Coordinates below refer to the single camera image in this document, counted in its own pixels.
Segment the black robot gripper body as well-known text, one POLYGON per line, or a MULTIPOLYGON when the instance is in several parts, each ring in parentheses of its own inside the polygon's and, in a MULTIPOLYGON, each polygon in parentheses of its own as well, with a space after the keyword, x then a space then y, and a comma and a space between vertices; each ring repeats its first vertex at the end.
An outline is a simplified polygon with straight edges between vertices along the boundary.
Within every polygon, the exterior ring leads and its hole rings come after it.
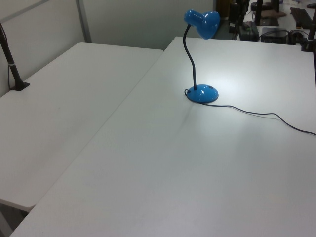
POLYGON ((236 24, 238 20, 243 19, 248 11, 247 0, 234 0, 230 3, 229 23, 236 24))

